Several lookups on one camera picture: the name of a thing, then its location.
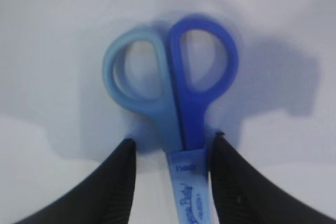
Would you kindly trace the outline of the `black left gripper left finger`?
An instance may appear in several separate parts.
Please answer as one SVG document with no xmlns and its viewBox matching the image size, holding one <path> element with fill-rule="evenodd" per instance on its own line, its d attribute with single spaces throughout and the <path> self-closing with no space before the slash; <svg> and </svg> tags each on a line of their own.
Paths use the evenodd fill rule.
<svg viewBox="0 0 336 224">
<path fill-rule="evenodd" d="M 87 178 L 19 223 L 128 223 L 136 178 L 136 143 L 123 140 Z"/>
</svg>

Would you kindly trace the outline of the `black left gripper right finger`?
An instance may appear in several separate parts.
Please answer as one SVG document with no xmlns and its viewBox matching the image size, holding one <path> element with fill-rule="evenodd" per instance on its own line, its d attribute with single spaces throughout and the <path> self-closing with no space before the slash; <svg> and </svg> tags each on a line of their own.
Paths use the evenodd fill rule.
<svg viewBox="0 0 336 224">
<path fill-rule="evenodd" d="M 263 176 L 223 132 L 214 137 L 210 170 L 219 223 L 335 223 Z"/>
</svg>

